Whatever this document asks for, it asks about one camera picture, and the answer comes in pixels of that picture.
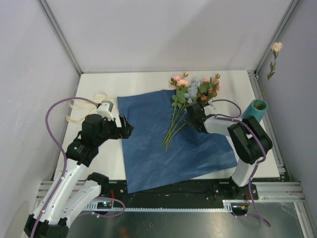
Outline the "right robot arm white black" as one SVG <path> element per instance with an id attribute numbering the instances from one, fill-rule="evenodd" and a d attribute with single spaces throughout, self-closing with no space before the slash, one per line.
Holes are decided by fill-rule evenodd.
<path id="1" fill-rule="evenodd" d="M 185 108 L 188 114 L 186 122 L 196 131 L 231 138 L 239 160 L 231 176 L 233 183 L 229 185 L 228 192 L 232 198 L 240 199 L 246 194 L 245 186 L 252 181 L 258 165 L 266 160 L 268 151 L 272 149 L 272 140 L 253 115 L 206 115 L 206 107 L 199 102 L 188 104 Z"/>

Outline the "cream printed ribbon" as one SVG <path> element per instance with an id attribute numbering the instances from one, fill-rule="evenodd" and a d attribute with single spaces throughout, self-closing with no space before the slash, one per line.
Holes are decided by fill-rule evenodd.
<path id="1" fill-rule="evenodd" d="M 100 92 L 93 96 L 92 101 L 99 104 L 102 101 L 105 101 L 107 99 L 108 99 L 107 93 Z M 97 108 L 87 101 L 76 99 L 76 100 L 72 100 L 72 102 L 68 102 L 68 104 L 69 104 L 69 107 L 72 109 L 72 111 L 83 112 L 83 116 L 77 119 L 74 119 L 71 116 L 66 116 L 66 121 L 72 124 L 81 124 L 84 121 L 86 116 L 97 112 Z"/>

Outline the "blue flower bouquet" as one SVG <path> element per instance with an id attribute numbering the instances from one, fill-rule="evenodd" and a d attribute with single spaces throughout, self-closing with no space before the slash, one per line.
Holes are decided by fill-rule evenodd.
<path id="1" fill-rule="evenodd" d="M 119 113 L 134 129 L 122 141 L 127 191 L 134 193 L 234 168 L 234 151 L 224 135 L 189 126 L 161 145 L 172 120 L 174 90 L 118 97 Z"/>

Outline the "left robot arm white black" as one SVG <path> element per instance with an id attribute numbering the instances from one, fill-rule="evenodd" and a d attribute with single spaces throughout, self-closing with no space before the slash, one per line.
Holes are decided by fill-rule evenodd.
<path id="1" fill-rule="evenodd" d="M 24 232 L 30 238 L 65 238 L 69 228 L 85 206 L 95 198 L 109 194 L 109 178 L 100 173 L 90 174 L 84 185 L 71 193 L 99 153 L 99 147 L 109 139 L 127 139 L 133 131 L 124 115 L 121 126 L 98 114 L 85 117 L 82 129 L 63 154 L 64 166 L 39 206 L 29 215 Z"/>

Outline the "cream single rose stem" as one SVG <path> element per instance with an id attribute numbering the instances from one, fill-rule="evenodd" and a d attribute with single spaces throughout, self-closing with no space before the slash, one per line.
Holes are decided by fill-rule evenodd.
<path id="1" fill-rule="evenodd" d="M 283 48 L 283 44 L 281 42 L 274 42 L 271 46 L 270 46 L 270 50 L 273 54 L 273 61 L 270 62 L 270 71 L 269 73 L 267 74 L 267 81 L 266 81 L 266 85 L 264 87 L 264 90 L 263 92 L 261 93 L 260 97 L 253 103 L 253 106 L 256 108 L 256 109 L 259 109 L 259 110 L 263 110 L 264 107 L 260 105 L 260 100 L 261 99 L 264 99 L 264 94 L 266 92 L 266 89 L 267 89 L 267 85 L 268 85 L 268 82 L 270 81 L 270 79 L 274 76 L 274 74 L 276 73 L 276 60 L 277 60 L 277 57 L 279 55 L 279 52 L 282 50 Z"/>

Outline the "orange rose spray stem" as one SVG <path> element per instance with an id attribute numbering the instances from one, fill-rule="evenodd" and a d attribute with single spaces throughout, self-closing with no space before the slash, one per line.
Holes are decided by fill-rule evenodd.
<path id="1" fill-rule="evenodd" d="M 194 91 L 194 98 L 192 99 L 187 91 L 188 89 L 189 87 L 177 89 L 175 94 L 172 95 L 172 120 L 168 132 L 161 143 L 161 146 L 165 145 L 165 152 L 168 151 L 172 138 L 187 124 L 185 118 L 188 114 L 185 107 L 193 102 L 200 102 L 205 106 L 208 100 L 215 98 L 219 92 L 218 89 L 209 89 L 205 92 L 201 92 L 200 89 L 198 89 L 197 93 Z"/>

